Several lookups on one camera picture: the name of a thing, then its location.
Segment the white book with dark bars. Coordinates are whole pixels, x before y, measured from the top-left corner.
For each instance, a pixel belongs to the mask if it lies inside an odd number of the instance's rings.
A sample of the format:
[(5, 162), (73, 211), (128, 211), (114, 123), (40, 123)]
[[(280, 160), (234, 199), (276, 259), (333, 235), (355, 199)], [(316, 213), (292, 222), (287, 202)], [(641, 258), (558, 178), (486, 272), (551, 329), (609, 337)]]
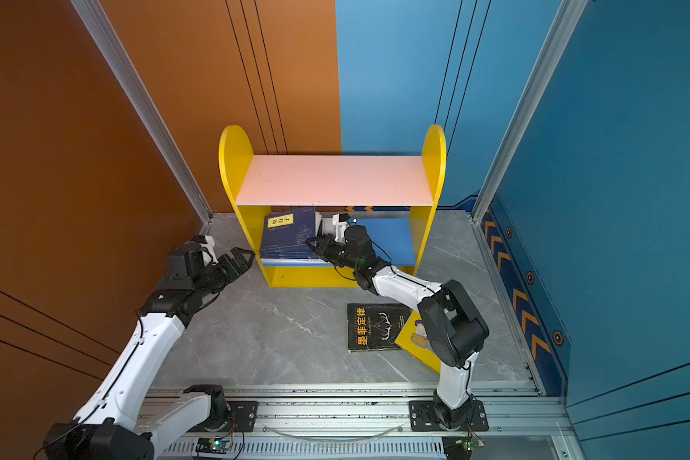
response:
[(311, 268), (312, 266), (326, 266), (320, 259), (269, 259), (262, 260), (264, 266), (274, 266), (274, 268)]

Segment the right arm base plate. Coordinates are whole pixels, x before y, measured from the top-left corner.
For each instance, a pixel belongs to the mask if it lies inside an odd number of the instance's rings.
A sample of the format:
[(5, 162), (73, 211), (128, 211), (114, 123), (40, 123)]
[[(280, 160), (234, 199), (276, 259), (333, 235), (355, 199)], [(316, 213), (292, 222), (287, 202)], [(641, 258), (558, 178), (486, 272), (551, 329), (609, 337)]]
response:
[(410, 401), (409, 421), (412, 431), (486, 432), (490, 429), (483, 402), (470, 398), (457, 409), (441, 401)]

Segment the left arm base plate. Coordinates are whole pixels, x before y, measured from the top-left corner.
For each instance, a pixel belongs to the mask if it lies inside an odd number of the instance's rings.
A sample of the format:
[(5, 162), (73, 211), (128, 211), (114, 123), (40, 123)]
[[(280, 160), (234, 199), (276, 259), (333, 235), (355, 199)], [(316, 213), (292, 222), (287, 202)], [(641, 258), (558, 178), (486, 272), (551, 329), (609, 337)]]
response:
[(251, 433), (256, 426), (259, 403), (257, 401), (232, 401), (220, 421), (205, 421), (195, 425), (188, 433), (221, 433), (230, 431)]

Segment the black book yellow title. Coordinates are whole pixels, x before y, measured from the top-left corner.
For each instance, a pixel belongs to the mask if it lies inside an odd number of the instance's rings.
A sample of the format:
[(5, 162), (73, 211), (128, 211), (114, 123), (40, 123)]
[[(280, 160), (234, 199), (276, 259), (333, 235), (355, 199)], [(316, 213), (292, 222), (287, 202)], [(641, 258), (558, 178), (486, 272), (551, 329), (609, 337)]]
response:
[(412, 310), (402, 304), (347, 305), (347, 349), (349, 352), (395, 351), (396, 343)]

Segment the aluminium front rail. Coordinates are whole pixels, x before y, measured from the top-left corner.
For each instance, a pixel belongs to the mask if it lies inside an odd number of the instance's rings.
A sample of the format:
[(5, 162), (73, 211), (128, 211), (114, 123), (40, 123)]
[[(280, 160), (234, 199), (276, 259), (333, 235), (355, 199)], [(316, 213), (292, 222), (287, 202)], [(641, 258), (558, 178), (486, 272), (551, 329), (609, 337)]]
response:
[[(228, 402), (257, 401), (251, 433), (187, 433), (163, 459), (446, 459), (443, 437), (480, 438), (471, 459), (582, 459), (584, 452), (557, 398), (532, 381), (479, 381), (486, 432), (412, 431), (410, 401), (432, 401), (431, 383), (239, 385)], [(197, 439), (233, 443), (226, 455), (195, 456)]]

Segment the right green circuit board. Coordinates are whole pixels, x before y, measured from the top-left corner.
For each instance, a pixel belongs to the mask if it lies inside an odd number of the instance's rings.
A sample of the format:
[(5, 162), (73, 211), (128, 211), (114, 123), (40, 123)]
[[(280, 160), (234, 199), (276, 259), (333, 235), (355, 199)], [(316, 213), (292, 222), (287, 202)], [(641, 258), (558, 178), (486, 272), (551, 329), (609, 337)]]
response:
[(482, 439), (469, 437), (443, 437), (442, 444), (446, 460), (471, 460), (485, 447)]

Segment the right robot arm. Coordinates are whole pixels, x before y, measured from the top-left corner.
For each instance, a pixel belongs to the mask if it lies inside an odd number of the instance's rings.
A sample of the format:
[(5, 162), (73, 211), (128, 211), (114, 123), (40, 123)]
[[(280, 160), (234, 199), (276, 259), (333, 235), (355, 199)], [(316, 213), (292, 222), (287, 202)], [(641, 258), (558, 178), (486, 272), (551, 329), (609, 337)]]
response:
[(335, 268), (350, 268), (364, 291), (395, 300), (417, 312), (431, 351), (441, 362), (433, 395), (434, 413), (442, 429), (471, 425), (479, 400), (473, 396), (475, 364), (490, 329), (463, 285), (420, 279), (381, 258), (362, 225), (344, 230), (343, 240), (331, 234), (306, 240), (307, 247)]

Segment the yellow cartoon cover book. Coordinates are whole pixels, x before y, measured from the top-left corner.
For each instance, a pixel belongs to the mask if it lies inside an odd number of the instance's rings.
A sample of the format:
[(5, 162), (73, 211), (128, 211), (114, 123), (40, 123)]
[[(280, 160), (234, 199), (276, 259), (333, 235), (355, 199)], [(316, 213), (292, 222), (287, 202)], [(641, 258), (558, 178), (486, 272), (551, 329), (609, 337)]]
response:
[(430, 348), (427, 330), (418, 312), (412, 312), (400, 331), (396, 344), (430, 370), (440, 373), (442, 361)]

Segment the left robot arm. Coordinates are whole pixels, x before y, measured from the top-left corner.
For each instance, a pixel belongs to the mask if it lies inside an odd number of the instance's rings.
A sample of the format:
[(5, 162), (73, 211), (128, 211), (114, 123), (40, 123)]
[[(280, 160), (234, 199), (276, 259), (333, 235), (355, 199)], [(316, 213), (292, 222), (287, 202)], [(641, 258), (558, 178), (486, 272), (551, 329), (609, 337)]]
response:
[(193, 317), (251, 269), (252, 250), (220, 256), (210, 236), (197, 235), (167, 256), (167, 272), (138, 310), (128, 344), (87, 403), (55, 424), (39, 452), (50, 459), (155, 459), (190, 429), (232, 433), (235, 416), (224, 390), (196, 384), (146, 423), (138, 416), (155, 376)]

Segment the left green circuit board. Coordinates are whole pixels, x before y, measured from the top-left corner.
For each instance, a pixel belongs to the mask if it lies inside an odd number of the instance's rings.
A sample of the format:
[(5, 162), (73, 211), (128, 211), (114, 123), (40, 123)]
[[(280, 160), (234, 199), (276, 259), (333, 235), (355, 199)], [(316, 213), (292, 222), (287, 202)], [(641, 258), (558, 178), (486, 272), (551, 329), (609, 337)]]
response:
[(195, 456), (203, 454), (226, 455), (231, 452), (234, 443), (229, 438), (214, 437), (197, 439)]

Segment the yellow pink blue bookshelf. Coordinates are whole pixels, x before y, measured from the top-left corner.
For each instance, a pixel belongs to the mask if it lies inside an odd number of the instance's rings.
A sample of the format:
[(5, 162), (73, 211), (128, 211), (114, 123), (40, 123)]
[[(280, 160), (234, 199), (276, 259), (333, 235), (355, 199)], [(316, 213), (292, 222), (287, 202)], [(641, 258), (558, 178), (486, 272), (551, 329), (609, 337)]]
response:
[(228, 126), (218, 143), (220, 177), (245, 237), (262, 247), (266, 218), (277, 207), (364, 207), (377, 221), (371, 237), (392, 263), (417, 274), (447, 169), (444, 130), (427, 131), (420, 155), (259, 155), (246, 132)]

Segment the green circuit board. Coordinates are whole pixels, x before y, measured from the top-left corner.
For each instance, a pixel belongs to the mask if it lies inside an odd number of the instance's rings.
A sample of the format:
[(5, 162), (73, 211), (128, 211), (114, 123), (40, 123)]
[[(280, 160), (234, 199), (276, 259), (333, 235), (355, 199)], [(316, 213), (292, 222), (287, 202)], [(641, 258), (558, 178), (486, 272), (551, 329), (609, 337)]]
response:
[(214, 437), (197, 439), (195, 456), (203, 454), (226, 455), (231, 452), (234, 443), (229, 438)]
[(442, 444), (446, 460), (471, 460), (485, 447), (482, 439), (469, 437), (443, 437)]

